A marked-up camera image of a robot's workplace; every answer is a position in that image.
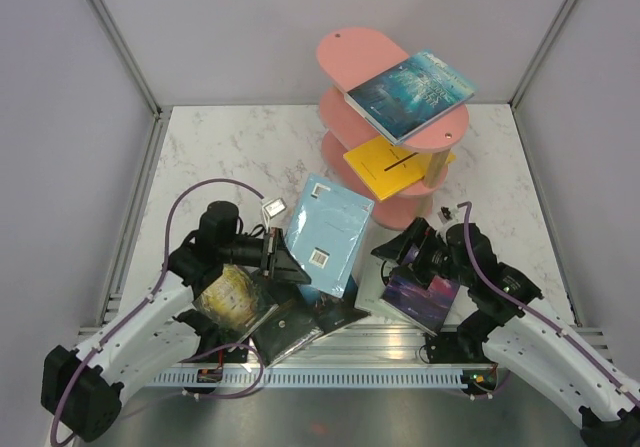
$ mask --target yellow book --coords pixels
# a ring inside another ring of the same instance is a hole
[[[447,164],[455,158],[449,153]],[[344,160],[378,199],[385,200],[422,179],[431,154],[411,152],[379,136],[344,154]]]

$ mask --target barcode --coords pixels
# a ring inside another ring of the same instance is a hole
[[[313,249],[311,253],[311,258],[309,259],[309,263],[324,269],[324,266],[327,265],[327,261],[329,260],[329,254],[320,250]]]
[[[314,199],[317,199],[318,195],[320,195],[320,192],[322,192],[323,190],[329,191],[331,189],[329,187],[327,187],[326,185],[316,184],[313,187],[313,192],[311,192],[311,197],[313,197]]]

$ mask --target white marble surface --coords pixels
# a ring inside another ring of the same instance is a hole
[[[470,129],[453,149],[457,160],[434,196],[434,210],[471,200],[472,221],[489,236],[499,258],[529,276],[559,315],[574,323],[511,111],[507,105],[470,105],[469,112]],[[207,178],[232,177],[266,197],[283,197],[291,212],[308,173],[335,179],[320,156],[325,132],[316,106],[174,108],[122,305],[129,305],[157,278],[166,216],[183,190]],[[205,186],[178,208],[171,249],[197,226],[207,205],[218,199],[238,204],[245,227],[259,221],[259,202],[253,194],[224,184]],[[288,220],[288,215],[280,219],[281,225],[286,227]],[[393,235],[377,226],[371,231],[365,247]],[[362,268],[377,267],[367,260],[361,262]],[[362,272],[356,277],[362,278]],[[462,292],[447,323],[459,323],[474,310]]]

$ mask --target pink shelf tier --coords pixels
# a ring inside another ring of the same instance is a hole
[[[338,139],[346,151],[378,137],[378,131],[371,127],[355,110],[344,101],[344,97],[335,87],[331,87],[320,99],[318,105],[320,118],[324,125]],[[444,183],[449,168],[445,166],[438,182],[427,187],[419,181],[398,192],[400,197],[424,197],[433,194]]]
[[[367,186],[362,183],[358,175],[342,158],[347,150],[331,132],[327,132],[324,139],[322,139],[321,150],[325,162],[340,176],[349,189],[376,200]],[[431,196],[420,199],[394,196],[384,202],[376,201],[376,205],[373,208],[373,219],[387,229],[404,230],[416,215],[423,217],[429,215],[432,205],[433,199]]]
[[[338,87],[338,93],[348,92],[408,57],[389,37],[363,27],[331,32],[316,49],[318,63]],[[371,128],[364,119],[361,121]],[[462,139],[468,126],[469,112],[461,105],[413,136],[403,147],[414,152],[447,150]]]

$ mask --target gray wall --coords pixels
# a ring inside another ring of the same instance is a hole
[[[151,115],[85,0],[0,0],[0,444],[42,445],[42,362],[97,307]]]
[[[507,101],[562,0],[105,0],[163,104],[317,102],[315,59],[339,27],[431,48]]]
[[[640,377],[640,0],[582,0],[521,109],[568,280]]]

